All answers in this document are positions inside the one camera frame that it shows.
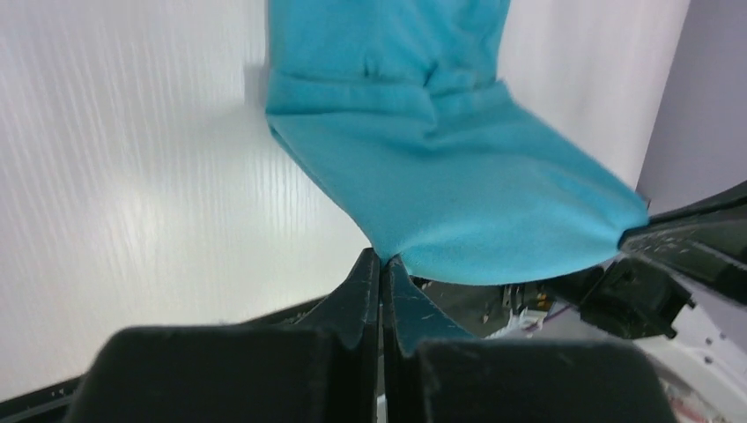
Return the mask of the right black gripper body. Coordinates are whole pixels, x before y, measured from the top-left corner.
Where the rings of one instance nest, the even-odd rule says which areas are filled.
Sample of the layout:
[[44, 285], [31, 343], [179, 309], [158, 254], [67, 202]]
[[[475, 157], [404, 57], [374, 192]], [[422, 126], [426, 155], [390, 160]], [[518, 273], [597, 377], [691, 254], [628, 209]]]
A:
[[547, 279], [543, 291], [584, 323], [627, 340], [674, 338], [679, 313], [695, 307], [692, 294], [667, 272], [630, 258]]

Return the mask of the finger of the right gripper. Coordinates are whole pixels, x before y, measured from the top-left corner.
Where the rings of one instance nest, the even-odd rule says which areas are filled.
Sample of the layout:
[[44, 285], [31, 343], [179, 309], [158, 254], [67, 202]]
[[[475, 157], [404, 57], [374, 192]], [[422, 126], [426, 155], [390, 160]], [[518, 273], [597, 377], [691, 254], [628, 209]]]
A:
[[746, 305], [746, 183], [629, 229], [624, 254]]

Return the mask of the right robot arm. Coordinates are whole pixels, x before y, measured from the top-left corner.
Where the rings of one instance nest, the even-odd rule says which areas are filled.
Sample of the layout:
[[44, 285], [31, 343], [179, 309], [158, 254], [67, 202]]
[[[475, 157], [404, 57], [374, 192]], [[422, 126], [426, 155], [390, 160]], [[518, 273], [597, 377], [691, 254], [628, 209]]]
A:
[[746, 351], [685, 288], [746, 306], [746, 185], [740, 183], [625, 231], [622, 257], [541, 284], [581, 320], [633, 341], [729, 422], [746, 420]]

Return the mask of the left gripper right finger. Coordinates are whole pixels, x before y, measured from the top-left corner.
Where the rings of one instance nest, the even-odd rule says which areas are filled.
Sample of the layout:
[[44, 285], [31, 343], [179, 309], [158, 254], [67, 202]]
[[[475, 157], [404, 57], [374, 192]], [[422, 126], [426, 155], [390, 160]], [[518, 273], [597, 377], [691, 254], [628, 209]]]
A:
[[619, 342], [483, 340], [391, 259], [381, 273], [390, 422], [672, 422], [653, 366]]

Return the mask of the teal t shirt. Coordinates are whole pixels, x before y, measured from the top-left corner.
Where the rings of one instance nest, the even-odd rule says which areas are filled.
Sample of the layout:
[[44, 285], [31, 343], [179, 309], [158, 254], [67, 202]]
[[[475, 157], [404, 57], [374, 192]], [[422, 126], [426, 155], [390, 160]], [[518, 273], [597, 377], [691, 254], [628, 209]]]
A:
[[506, 1], [271, 1], [271, 135], [416, 277], [553, 278], [618, 253], [642, 199], [498, 78]]

